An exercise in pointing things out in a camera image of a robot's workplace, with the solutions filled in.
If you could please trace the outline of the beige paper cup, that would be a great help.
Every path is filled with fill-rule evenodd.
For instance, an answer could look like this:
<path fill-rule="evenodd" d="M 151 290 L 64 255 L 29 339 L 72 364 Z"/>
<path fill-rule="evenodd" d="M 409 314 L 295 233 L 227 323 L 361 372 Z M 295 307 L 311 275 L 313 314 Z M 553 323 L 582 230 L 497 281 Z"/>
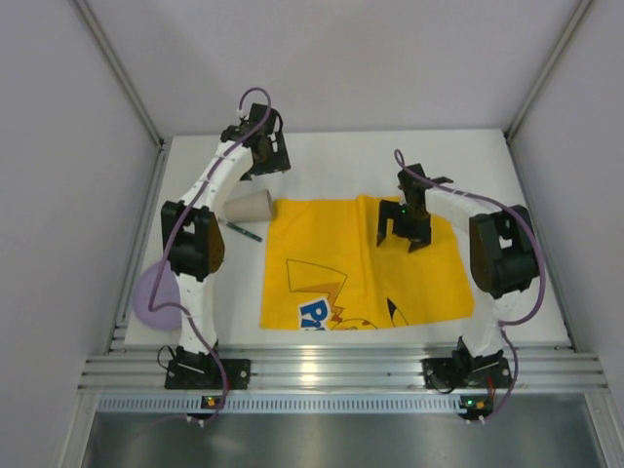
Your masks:
<path fill-rule="evenodd" d="M 228 201 L 224 216 L 230 222 L 264 222 L 272 220 L 276 211 L 268 189 L 263 189 Z"/>

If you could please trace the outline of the green handled metal spoon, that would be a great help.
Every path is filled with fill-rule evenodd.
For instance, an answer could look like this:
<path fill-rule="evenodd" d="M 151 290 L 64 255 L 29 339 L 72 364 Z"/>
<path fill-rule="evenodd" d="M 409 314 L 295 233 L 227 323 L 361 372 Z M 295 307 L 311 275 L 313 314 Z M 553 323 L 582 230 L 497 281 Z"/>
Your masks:
<path fill-rule="evenodd" d="M 251 231 L 249 231 L 249 230 L 247 230 L 247 229 L 245 229 L 245 228 L 243 228 L 243 227 L 241 227 L 241 226 L 239 226 L 239 225 L 237 225 L 237 224 L 235 224 L 233 222 L 225 221 L 224 225 L 227 228 L 229 228 L 230 230 L 232 230 L 232 231 L 234 231 L 234 232 L 236 232 L 236 233 L 238 233 L 240 235 L 243 235 L 246 238 L 249 238 L 249 239 L 251 239 L 251 240 L 253 240 L 255 242 L 261 243 L 263 241 L 263 239 L 260 236 L 252 233 Z"/>

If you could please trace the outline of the yellow Pikachu placemat cloth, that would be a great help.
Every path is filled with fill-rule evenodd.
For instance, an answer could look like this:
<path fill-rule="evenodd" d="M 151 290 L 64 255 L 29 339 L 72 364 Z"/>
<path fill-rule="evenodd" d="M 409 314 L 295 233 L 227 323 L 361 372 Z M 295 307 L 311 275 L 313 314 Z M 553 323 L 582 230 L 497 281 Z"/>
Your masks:
<path fill-rule="evenodd" d="M 260 326 L 378 331 L 468 319 L 475 308 L 455 230 L 433 216 L 417 251 L 376 240 L 379 201 L 276 201 L 268 227 Z"/>

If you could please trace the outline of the purple plastic plate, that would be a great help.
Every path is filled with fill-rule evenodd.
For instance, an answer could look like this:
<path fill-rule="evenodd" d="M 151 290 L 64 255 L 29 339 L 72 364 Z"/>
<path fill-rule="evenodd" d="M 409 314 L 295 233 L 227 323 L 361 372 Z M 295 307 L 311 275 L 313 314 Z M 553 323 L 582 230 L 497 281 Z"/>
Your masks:
<path fill-rule="evenodd" d="M 160 282 L 156 283 L 160 262 L 140 274 L 136 280 L 132 305 L 137 318 L 149 328 L 159 332 L 173 332 L 181 327 L 181 312 L 164 303 L 179 303 L 179 288 L 171 265 L 165 262 Z"/>

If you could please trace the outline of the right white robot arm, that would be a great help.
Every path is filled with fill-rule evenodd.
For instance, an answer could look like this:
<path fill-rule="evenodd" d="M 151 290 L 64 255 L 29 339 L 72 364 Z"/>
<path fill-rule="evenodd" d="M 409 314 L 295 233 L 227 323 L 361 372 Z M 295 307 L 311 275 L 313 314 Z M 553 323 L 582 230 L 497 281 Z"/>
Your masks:
<path fill-rule="evenodd" d="M 468 266 L 479 290 L 475 311 L 451 354 L 451 367 L 465 374 L 499 365 L 506 327 L 531 320 L 545 295 L 545 260 L 530 216 L 484 195 L 452 188 L 452 180 L 429 178 L 421 165 L 398 172 L 400 202 L 379 203 L 376 244 L 388 233 L 406 240 L 408 252 L 431 246 L 436 215 L 468 236 Z"/>

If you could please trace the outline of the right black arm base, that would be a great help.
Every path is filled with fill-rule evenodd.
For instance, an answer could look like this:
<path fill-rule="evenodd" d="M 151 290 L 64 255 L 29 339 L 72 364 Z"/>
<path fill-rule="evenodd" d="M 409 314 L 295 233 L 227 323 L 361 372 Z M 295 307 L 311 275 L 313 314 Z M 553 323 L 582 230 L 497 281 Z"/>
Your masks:
<path fill-rule="evenodd" d="M 473 357 L 465 349 L 456 349 L 449 357 L 428 358 L 421 362 L 425 387 L 442 394 L 457 389 L 508 388 L 512 381 L 508 360 L 503 351 Z"/>

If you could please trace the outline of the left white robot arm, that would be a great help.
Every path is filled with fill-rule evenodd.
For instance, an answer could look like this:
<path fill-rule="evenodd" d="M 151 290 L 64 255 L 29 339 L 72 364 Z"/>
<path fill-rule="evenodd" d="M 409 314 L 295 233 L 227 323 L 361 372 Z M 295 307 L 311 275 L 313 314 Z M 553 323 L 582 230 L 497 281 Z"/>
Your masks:
<path fill-rule="evenodd" d="M 219 138 L 214 156 L 192 186 L 161 209 L 163 259 L 169 263 L 179 298 L 169 302 L 182 316 L 179 345 L 192 354 L 215 350 L 213 290 L 225 254 L 217 218 L 241 180 L 291 168 L 280 124 L 241 123 Z"/>

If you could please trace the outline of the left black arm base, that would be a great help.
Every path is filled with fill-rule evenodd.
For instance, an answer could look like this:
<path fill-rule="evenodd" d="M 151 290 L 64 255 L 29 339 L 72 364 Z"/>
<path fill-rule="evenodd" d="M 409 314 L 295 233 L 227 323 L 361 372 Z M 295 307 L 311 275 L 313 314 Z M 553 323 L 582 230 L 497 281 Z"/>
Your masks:
<path fill-rule="evenodd" d="M 191 353 L 178 346 L 169 360 L 165 379 L 168 390 L 246 390 L 252 371 L 249 359 L 220 359 Z"/>

